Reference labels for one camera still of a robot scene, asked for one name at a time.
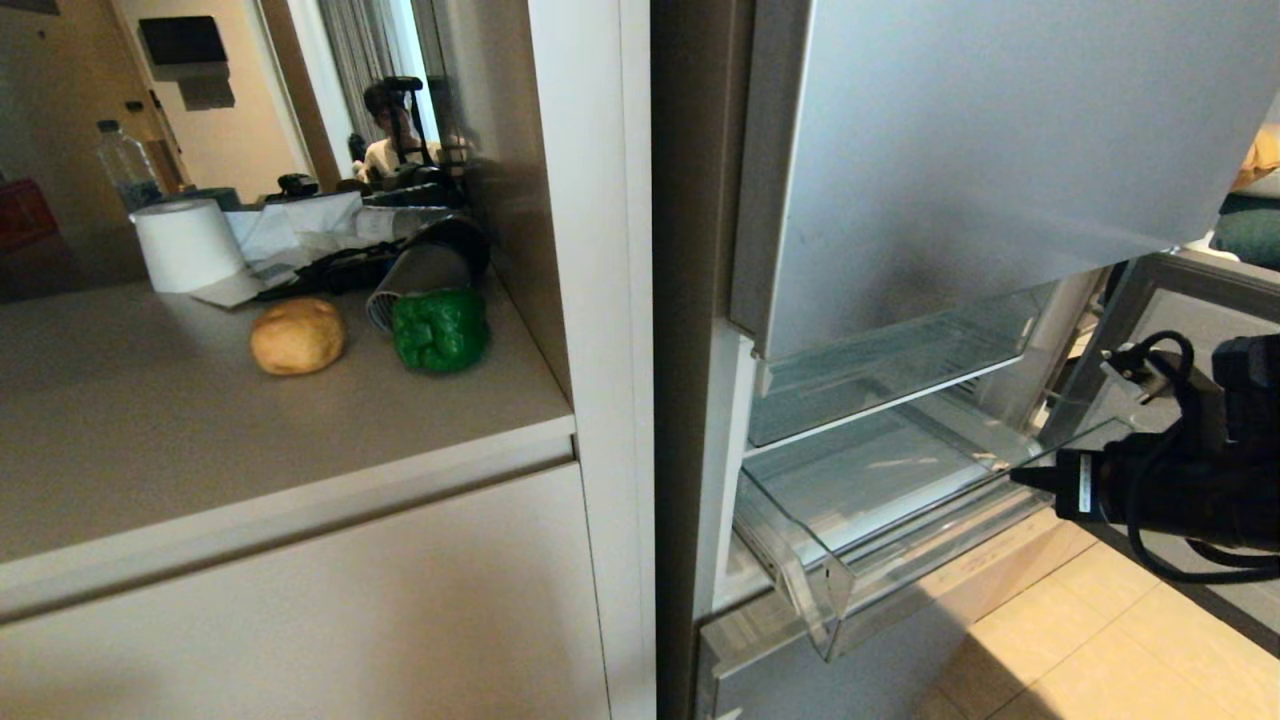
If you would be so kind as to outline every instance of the countertop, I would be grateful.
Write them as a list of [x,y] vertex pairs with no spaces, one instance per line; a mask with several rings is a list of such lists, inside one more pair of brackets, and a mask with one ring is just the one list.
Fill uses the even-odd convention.
[[248,354],[261,304],[227,313],[133,283],[0,306],[0,569],[449,448],[567,446],[568,402],[502,284],[481,290],[492,346],[452,375],[406,370],[365,293],[332,299],[343,357],[292,378]]

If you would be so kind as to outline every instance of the kitchen counter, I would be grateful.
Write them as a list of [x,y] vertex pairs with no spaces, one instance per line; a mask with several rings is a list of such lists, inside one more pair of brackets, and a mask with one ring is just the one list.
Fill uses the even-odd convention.
[[333,366],[271,377],[234,313],[146,283],[0,306],[0,620],[571,457],[573,418],[495,277],[492,346],[407,372],[334,300]]

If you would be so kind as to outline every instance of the potato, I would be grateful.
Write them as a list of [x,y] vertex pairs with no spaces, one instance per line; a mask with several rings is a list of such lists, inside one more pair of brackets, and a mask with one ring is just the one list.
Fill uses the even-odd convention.
[[337,307],[315,297],[298,297],[259,315],[248,345],[253,360],[268,373],[302,375],[332,365],[346,340]]

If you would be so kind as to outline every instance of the refrigerator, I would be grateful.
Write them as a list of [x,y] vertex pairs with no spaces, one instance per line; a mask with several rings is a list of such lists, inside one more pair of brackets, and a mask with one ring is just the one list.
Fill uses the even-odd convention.
[[652,40],[659,716],[910,717],[1083,542],[1009,471],[1171,420],[1102,350],[1280,328],[1275,273],[1174,251],[1280,5],[655,3]]

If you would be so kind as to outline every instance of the green bell pepper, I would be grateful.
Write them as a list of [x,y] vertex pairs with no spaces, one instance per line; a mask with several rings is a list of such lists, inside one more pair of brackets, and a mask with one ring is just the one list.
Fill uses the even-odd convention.
[[402,297],[392,309],[396,352],[415,370],[452,373],[474,365],[489,345],[484,297],[470,287]]

